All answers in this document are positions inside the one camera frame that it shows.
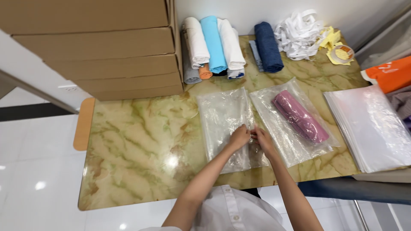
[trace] white rolled t-shirt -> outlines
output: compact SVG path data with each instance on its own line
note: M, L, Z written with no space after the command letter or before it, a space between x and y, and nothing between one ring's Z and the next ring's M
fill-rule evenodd
M191 231L285 231L282 217L269 203L229 185L213 187L193 221ZM152 227L140 231L181 231Z

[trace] hand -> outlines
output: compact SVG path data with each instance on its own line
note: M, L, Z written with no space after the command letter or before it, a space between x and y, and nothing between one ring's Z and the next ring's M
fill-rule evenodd
M262 128L259 128L257 124L254 125L254 129L251 130L251 134L251 138L258 139L258 141L256 141L256 144L259 144L261 146L266 155L277 153L272 143L270 134L264 131Z
M245 124L239 126L230 137L230 142L227 144L228 147L232 148L235 152L242 148L250 140L250 130L247 129Z

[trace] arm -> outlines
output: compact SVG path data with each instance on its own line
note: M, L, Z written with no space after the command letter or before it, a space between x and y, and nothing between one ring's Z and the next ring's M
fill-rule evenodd
M274 149L270 134L257 126L251 130L251 134L253 134L252 138L258 139L256 143L260 144L264 154L271 163L293 229L300 231L324 231L311 205L288 173L281 157Z
M191 180L188 186L177 198L173 209L163 223L165 226L175 226L182 231L189 231L199 206L210 192L221 170L231 155L250 139L250 131L243 124L230 137L230 142Z

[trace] marble table top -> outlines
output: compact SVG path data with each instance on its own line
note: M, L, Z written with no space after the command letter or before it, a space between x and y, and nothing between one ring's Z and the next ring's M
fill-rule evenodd
M259 72L248 40L240 36L247 61L245 77L212 77L187 85L181 95L110 102L96 100L79 196L79 209L92 210L177 198L207 163L196 96L245 87L248 92L297 77L330 130L342 144L334 151L289 168L296 182L361 173L342 138L322 92L365 87L358 63L334 65L322 49L310 60L292 61L282 52L284 69ZM256 121L262 125L254 109ZM270 166L222 174L215 186L246 189L275 185Z

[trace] navy blue rolled shirt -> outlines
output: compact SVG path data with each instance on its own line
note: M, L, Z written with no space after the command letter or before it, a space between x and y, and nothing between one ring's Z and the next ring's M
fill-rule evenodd
M254 31L256 34L257 49L263 63L264 71L270 73L281 71L284 64L281 60L271 25L267 22L262 22L254 26Z

